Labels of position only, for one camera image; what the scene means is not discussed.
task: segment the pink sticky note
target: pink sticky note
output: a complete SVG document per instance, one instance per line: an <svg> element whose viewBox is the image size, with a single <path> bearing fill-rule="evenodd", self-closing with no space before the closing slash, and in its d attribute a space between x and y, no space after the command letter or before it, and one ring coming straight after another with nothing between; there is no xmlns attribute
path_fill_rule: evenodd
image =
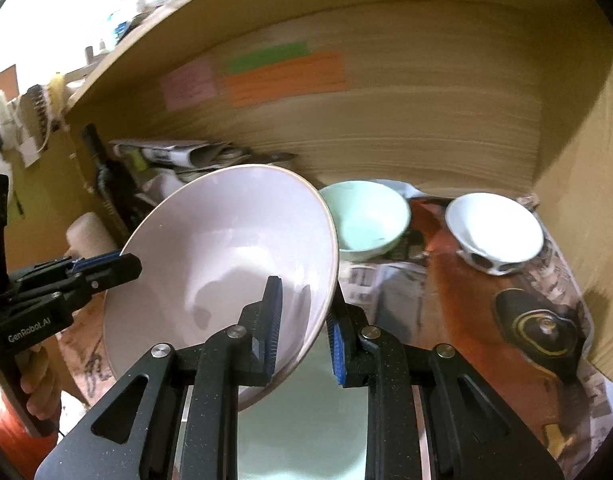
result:
<svg viewBox="0 0 613 480"><path fill-rule="evenodd" d="M181 110L218 94L208 57L199 57L160 78L166 109Z"/></svg>

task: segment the orange sticky note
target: orange sticky note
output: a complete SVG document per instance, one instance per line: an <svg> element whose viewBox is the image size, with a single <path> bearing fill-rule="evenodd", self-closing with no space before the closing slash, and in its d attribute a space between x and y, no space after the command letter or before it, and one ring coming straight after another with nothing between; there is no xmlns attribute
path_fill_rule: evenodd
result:
<svg viewBox="0 0 613 480"><path fill-rule="evenodd" d="M318 52L290 59L225 77L222 82L236 108L349 88L339 52Z"/></svg>
<svg viewBox="0 0 613 480"><path fill-rule="evenodd" d="M166 109L180 110L218 94L208 57L199 57L160 78Z"/></svg>

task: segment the ceramic bowl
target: ceramic bowl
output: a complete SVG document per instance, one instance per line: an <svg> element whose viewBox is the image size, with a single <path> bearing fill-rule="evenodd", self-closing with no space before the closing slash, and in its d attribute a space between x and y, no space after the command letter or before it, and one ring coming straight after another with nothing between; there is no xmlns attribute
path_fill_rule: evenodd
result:
<svg viewBox="0 0 613 480"><path fill-rule="evenodd" d="M383 184L338 182L320 194L333 215L343 260L363 262L389 252L411 221L407 201Z"/></svg>
<svg viewBox="0 0 613 480"><path fill-rule="evenodd" d="M456 198L445 212L447 227L471 266L502 276L522 269L544 244L538 220L515 200L493 193Z"/></svg>
<svg viewBox="0 0 613 480"><path fill-rule="evenodd" d="M202 176L162 202L123 253L142 275L107 293L104 339L116 377L154 344L202 343L262 299L269 275L283 283L276 374L240 389L244 408L282 382L322 328L337 282L333 219L317 190L275 166L233 166Z"/></svg>

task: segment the blue gripper pad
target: blue gripper pad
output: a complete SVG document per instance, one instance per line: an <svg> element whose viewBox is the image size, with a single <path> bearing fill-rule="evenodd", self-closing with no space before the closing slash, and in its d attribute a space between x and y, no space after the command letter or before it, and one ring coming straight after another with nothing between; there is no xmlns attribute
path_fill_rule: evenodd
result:
<svg viewBox="0 0 613 480"><path fill-rule="evenodd" d="M331 348L331 360L333 361L333 374L338 384L346 383L346 367L344 366L343 336L340 326L336 323L333 327L333 348Z"/></svg>

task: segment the paper roll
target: paper roll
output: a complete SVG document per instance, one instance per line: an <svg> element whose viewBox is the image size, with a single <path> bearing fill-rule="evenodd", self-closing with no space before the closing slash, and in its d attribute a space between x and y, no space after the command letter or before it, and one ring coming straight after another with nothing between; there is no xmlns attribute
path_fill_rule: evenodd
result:
<svg viewBox="0 0 613 480"><path fill-rule="evenodd" d="M66 241L70 247L68 254L80 258L93 258L118 249L102 220L93 212L83 214L69 226Z"/></svg>

